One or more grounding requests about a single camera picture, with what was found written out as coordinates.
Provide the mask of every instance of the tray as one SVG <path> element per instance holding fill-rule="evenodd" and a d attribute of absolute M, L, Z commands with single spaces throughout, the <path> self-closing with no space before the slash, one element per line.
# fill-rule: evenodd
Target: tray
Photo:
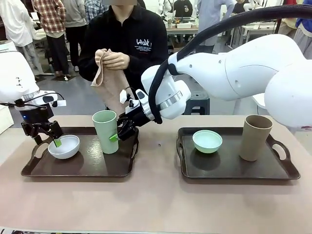
<path fill-rule="evenodd" d="M 222 136 L 220 149 L 213 154 L 198 151 L 192 136 L 199 130 L 211 130 Z M 181 161 L 182 174 L 191 179 L 299 179 L 300 173 L 292 164 L 287 147 L 268 136 L 262 155 L 255 162 L 248 162 L 238 155 L 243 128 L 181 128 L 176 148 Z M 286 153 L 281 160 L 273 145 L 280 145 Z"/>
<path fill-rule="evenodd" d="M 46 149 L 42 156 L 35 156 L 39 146 L 33 149 L 30 161 L 21 175 L 30 177 L 66 176 L 66 177 L 125 177 L 133 167 L 139 142 L 138 130 L 134 136 L 119 142 L 116 153 L 103 153 L 94 127 L 64 127 L 65 135 L 76 135 L 80 139 L 80 149 L 69 159 L 56 159 Z M 43 142 L 50 143 L 48 138 Z"/>

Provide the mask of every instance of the light green bowl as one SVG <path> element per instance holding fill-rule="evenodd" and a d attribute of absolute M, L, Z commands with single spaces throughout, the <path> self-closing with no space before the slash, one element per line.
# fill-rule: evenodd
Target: light green bowl
<path fill-rule="evenodd" d="M 194 133 L 193 142 L 199 151 L 205 154 L 211 154 L 220 148 L 222 137 L 213 131 L 201 130 Z"/>

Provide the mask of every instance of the beige towel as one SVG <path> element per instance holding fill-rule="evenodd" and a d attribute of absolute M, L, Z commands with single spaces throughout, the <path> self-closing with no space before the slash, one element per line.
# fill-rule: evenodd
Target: beige towel
<path fill-rule="evenodd" d="M 117 116 L 125 112 L 127 104 L 121 104 L 119 100 L 120 92 L 129 87 L 127 78 L 122 70 L 109 70 L 103 66 L 103 58 L 112 54 L 111 50 L 97 50 L 95 60 L 98 65 L 97 74 L 91 84 L 102 98 L 105 105 L 115 111 Z M 131 89 L 127 90 L 133 97 Z"/>

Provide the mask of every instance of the paper cup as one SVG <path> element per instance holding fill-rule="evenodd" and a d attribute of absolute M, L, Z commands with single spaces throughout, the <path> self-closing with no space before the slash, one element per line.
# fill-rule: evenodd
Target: paper cup
<path fill-rule="evenodd" d="M 102 151 L 113 154 L 118 150 L 118 141 L 111 142 L 109 138 L 117 133 L 117 115 L 114 111 L 99 111 L 92 116 Z"/>
<path fill-rule="evenodd" d="M 247 116 L 239 151 L 240 157 L 246 161 L 256 161 L 266 144 L 272 127 L 272 121 L 264 116 Z"/>

